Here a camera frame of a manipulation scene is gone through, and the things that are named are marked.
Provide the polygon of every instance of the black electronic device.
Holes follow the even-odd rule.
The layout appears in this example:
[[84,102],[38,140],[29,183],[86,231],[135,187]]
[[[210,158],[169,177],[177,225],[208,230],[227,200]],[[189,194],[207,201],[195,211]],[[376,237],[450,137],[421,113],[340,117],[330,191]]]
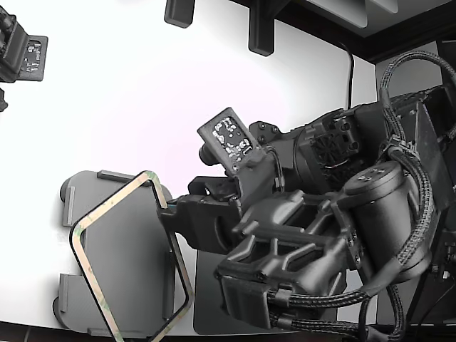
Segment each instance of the black electronic device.
[[[0,82],[42,81],[48,38],[28,35],[17,17],[0,6]],[[0,93],[0,112],[8,104]]]
[[[429,269],[456,179],[449,90],[389,98],[390,75],[415,58],[456,82],[438,56],[406,53],[389,65],[378,103],[335,110],[290,133],[264,122],[248,131],[231,108],[199,129],[199,156],[221,163],[227,176],[197,177],[189,195],[158,213],[193,248],[227,255],[215,275],[230,316],[362,341],[403,337],[396,284]],[[359,290],[344,293],[347,269],[360,274]],[[389,335],[365,321],[370,298],[383,289],[395,317]],[[359,325],[319,321],[326,309],[356,303],[363,303]]]

